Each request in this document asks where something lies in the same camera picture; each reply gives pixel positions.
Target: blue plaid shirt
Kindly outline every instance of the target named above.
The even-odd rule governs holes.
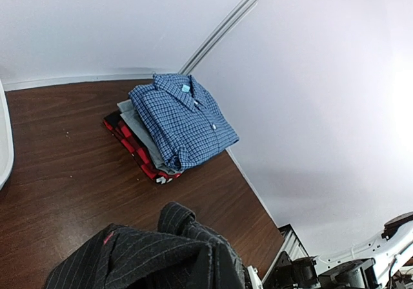
[[[214,98],[191,75],[155,74],[152,84],[136,86],[129,98],[174,170],[204,163],[239,140]]]

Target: stack of folded shirts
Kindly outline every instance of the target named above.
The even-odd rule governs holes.
[[[239,140],[191,75],[155,74],[152,84],[136,86],[129,98],[105,125],[158,183],[178,178]]]

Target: black pinstripe garment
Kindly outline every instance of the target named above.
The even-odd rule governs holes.
[[[244,288],[242,262],[227,240],[178,203],[161,211],[159,232],[111,224],[48,276],[45,289]]]

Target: red plaid fabric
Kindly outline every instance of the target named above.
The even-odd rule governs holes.
[[[130,152],[142,171],[153,181],[165,184],[181,176],[181,174],[169,175],[154,166],[148,149],[125,124],[119,112],[107,115],[103,119],[103,123],[111,131],[112,135]]]

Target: clothing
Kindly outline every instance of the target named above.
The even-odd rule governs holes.
[[[129,92],[165,164],[174,170],[197,166],[239,137],[215,100],[194,77],[154,75],[150,85]]]
[[[158,227],[167,232],[111,224],[57,266],[45,289],[245,287],[245,269],[239,270],[230,255],[235,251],[197,223],[192,211],[169,203]]]
[[[141,140],[141,142],[148,148],[150,158],[154,166],[161,171],[169,175],[175,175],[177,173],[183,173],[183,171],[177,171],[173,168],[166,166],[165,161],[162,159],[162,155],[159,152],[154,140],[150,136],[148,129],[142,122],[141,117],[136,112],[131,100],[123,101],[117,104],[121,111],[121,117],[128,127],[135,133],[135,135]]]
[[[104,125],[132,154],[142,171],[159,184],[169,183],[177,179],[181,174],[169,175],[164,171],[154,168],[145,145],[133,135],[125,122],[121,119],[120,112],[113,112],[103,120]]]

